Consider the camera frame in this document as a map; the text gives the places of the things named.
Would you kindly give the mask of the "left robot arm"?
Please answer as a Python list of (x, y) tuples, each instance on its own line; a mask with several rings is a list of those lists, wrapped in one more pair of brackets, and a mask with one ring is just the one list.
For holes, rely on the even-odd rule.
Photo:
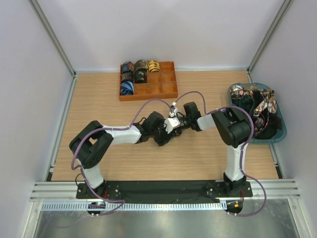
[(134, 122), (126, 127), (108, 127), (94, 120), (69, 143), (74, 156), (72, 169), (76, 169), (74, 163), (78, 160), (88, 193), (93, 198), (100, 198), (106, 190), (100, 162), (110, 146), (143, 143), (149, 138), (155, 139), (162, 146), (179, 126), (180, 120), (177, 117), (165, 119), (158, 112), (152, 112), (142, 123)]

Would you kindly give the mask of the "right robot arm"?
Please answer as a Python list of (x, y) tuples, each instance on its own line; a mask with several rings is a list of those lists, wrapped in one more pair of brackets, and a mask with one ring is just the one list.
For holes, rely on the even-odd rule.
[(247, 175), (244, 172), (245, 153), (254, 134), (250, 115), (242, 108), (230, 105), (201, 115), (196, 103), (183, 105), (185, 115), (180, 128), (190, 127), (204, 131), (215, 127), (227, 146), (227, 165), (223, 173), (222, 187), (225, 194), (235, 196), (246, 187)]

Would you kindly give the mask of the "orange compartment tray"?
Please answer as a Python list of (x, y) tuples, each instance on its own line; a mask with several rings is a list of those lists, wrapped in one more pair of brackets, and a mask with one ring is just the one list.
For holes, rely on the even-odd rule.
[(130, 96), (120, 95), (119, 84), (119, 100), (120, 101), (139, 101), (149, 100), (153, 98), (168, 99), (178, 97), (177, 80), (173, 61), (159, 61), (160, 72), (147, 71), (147, 83), (135, 83), (134, 94)]

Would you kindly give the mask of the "blue striped rolled tie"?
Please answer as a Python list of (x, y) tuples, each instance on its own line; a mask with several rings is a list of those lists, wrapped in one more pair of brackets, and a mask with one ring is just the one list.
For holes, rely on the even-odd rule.
[(120, 95), (130, 96), (134, 94), (134, 84), (131, 81), (122, 82), (120, 85)]

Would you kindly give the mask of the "dark camouflage rolled tie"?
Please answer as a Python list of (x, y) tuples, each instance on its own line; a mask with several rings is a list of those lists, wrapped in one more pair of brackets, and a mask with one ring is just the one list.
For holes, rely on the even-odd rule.
[(146, 71), (136, 71), (134, 73), (134, 82), (137, 83), (147, 83), (147, 72)]

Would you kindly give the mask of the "dark green tie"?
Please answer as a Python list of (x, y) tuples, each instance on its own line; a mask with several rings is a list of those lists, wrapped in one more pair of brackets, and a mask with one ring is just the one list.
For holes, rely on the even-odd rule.
[(251, 113), (255, 109), (255, 100), (250, 95), (244, 95), (242, 98), (233, 99), (232, 103)]

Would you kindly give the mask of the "dark brown rolled tie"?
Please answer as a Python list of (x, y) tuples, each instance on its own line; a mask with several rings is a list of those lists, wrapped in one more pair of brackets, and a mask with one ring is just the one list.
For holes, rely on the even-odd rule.
[(131, 73), (131, 72), (123, 73), (121, 75), (121, 82), (125, 82), (125, 81), (134, 82), (133, 73)]

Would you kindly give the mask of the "yellow black rolled tie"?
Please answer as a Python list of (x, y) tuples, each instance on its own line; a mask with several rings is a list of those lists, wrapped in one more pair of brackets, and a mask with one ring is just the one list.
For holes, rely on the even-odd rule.
[(148, 61), (148, 72), (160, 72), (160, 62), (157, 60)]

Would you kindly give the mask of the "brown blue rolled tie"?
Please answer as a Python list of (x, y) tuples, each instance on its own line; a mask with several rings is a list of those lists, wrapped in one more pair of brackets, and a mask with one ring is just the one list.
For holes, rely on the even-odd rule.
[(135, 70), (135, 72), (137, 72), (139, 70), (148, 71), (148, 61), (145, 59), (140, 59), (140, 60), (136, 61), (134, 64), (134, 70)]

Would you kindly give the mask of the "navy orange rolled tie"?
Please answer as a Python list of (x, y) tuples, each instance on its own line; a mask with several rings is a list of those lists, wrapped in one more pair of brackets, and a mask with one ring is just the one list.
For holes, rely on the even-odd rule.
[(122, 73), (134, 73), (134, 64), (130, 61), (126, 61), (122, 64)]

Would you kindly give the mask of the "dark navy floral tie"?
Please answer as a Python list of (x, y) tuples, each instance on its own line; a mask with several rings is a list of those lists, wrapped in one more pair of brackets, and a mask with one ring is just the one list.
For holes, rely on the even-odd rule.
[(264, 109), (258, 116), (252, 116), (254, 123), (254, 138), (268, 139), (271, 134), (269, 128), (269, 112)]

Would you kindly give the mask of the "brown blue floral tie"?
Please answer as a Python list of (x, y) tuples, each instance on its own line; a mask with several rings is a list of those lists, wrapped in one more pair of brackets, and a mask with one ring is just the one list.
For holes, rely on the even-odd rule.
[(253, 115), (258, 116), (264, 109), (269, 113), (275, 114), (277, 112), (277, 102), (275, 99), (275, 91), (272, 89), (256, 89), (253, 92), (253, 98), (256, 102)]

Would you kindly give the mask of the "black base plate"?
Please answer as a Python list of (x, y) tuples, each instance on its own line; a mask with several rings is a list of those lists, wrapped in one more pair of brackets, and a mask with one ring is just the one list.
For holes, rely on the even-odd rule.
[(201, 204), (253, 196), (251, 185), (229, 190), (221, 180), (106, 181), (95, 193), (131, 204)]

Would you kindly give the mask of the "aluminium frame rail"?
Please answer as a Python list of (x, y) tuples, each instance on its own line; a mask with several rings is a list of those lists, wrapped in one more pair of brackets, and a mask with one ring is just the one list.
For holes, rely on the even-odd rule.
[[(247, 180), (249, 183), (244, 191), (245, 199), (267, 199), (299, 198), (300, 193), (293, 179), (261, 179), (259, 182)], [(117, 193), (122, 193), (124, 188), (131, 188), (133, 185), (141, 188), (146, 185), (158, 186), (162, 181), (109, 181), (110, 188)], [(74, 181), (53, 181), (35, 183), (30, 201), (63, 201), (74, 200), (77, 194), (79, 182)], [(253, 196), (248, 197), (247, 193), (252, 192)]]

